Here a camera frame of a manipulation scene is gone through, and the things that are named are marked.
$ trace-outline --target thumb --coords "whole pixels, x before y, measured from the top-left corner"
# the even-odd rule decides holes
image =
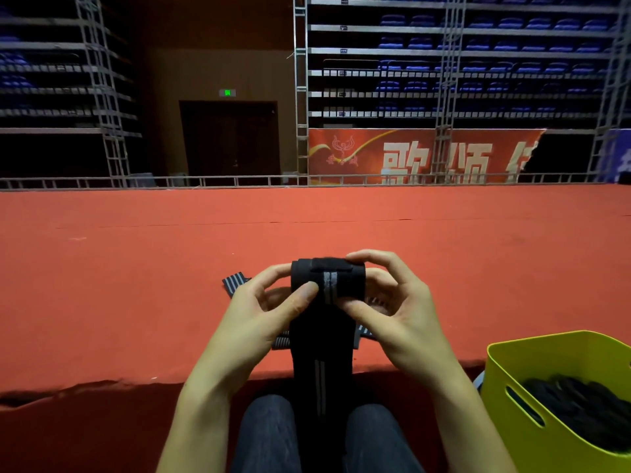
[[[387,315],[376,311],[361,300],[340,299],[337,301],[337,306],[358,324],[368,327],[368,330],[375,334],[377,338],[380,337],[389,320]]]
[[[283,303],[267,313],[272,319],[274,329],[280,333],[284,326],[298,317],[316,298],[318,286],[315,282],[307,282],[298,287]]]

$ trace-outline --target plastic basket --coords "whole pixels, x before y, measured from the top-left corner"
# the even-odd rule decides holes
[[[631,455],[583,440],[519,383],[563,374],[597,381],[631,401],[631,347],[583,330],[491,344],[487,352],[482,399],[519,473],[631,472]]]

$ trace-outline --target leg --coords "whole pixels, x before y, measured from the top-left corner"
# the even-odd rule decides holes
[[[344,459],[348,473],[425,473],[383,405],[362,405],[348,416]]]
[[[279,395],[257,398],[241,420],[230,473],[300,473],[292,405]]]

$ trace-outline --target dark wooden door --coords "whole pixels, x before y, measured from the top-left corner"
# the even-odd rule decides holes
[[[275,102],[180,101],[180,114],[191,176],[280,174]],[[266,178],[239,179],[241,185],[267,183]]]

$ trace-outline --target red banner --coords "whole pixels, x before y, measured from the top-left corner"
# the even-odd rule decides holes
[[[545,129],[454,129],[447,159],[453,184],[513,183]],[[310,129],[309,174],[344,184],[415,184],[429,174],[434,129]],[[315,183],[339,184],[322,177]]]

